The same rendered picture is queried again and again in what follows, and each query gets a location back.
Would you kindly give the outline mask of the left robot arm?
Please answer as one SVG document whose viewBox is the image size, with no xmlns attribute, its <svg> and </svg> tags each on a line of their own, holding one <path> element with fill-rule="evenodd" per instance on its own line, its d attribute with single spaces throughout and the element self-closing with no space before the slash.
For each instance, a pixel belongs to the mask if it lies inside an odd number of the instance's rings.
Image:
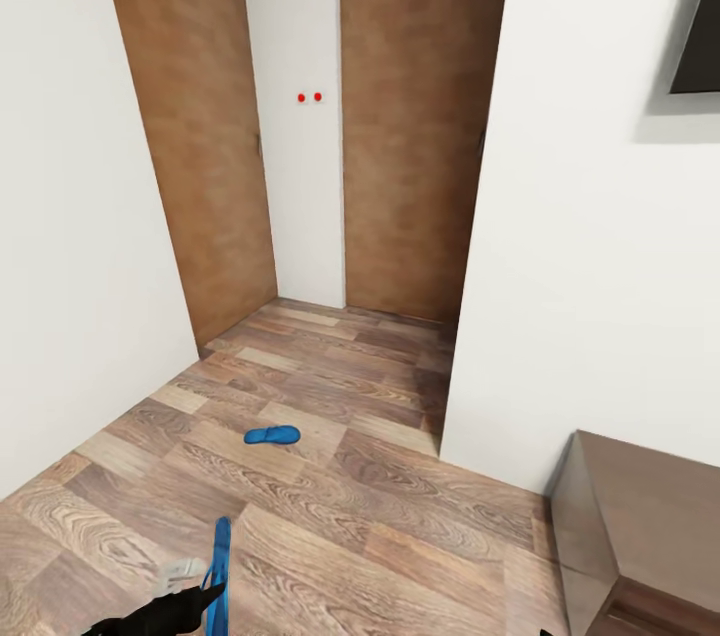
<svg viewBox="0 0 720 636">
<path fill-rule="evenodd" d="M 178 582 L 200 578 L 208 562 L 186 558 L 165 562 L 157 578 L 153 601 L 122 619 L 108 618 L 69 636 L 176 636 L 200 628 L 203 611 L 225 591 L 225 583 L 214 587 L 182 590 Z"/>
</svg>

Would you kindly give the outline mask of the sandal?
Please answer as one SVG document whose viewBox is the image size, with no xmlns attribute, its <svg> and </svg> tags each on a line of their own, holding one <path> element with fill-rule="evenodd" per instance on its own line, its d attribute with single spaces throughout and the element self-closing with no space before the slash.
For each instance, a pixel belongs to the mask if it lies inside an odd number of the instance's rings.
<svg viewBox="0 0 720 636">
<path fill-rule="evenodd" d="M 266 429 L 250 430 L 244 436 L 244 442 L 246 444 L 294 444 L 296 442 L 299 442 L 300 437 L 300 431 L 295 426 L 283 425 L 269 427 Z"/>
<path fill-rule="evenodd" d="M 231 524 L 228 517 L 219 517 L 215 529 L 213 561 L 203 583 L 214 587 L 225 583 L 223 594 L 207 607 L 205 636 L 228 636 L 228 572 Z"/>
</svg>

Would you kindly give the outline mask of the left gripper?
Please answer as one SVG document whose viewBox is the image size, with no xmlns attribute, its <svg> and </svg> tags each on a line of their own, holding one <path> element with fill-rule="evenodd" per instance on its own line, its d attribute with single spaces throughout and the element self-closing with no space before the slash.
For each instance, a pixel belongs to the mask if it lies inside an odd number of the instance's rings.
<svg viewBox="0 0 720 636">
<path fill-rule="evenodd" d="M 223 594 L 225 583 L 181 591 L 153 598 L 152 602 L 134 611 L 144 617 L 146 636 L 176 636 L 200 628 L 203 611 Z"/>
</svg>

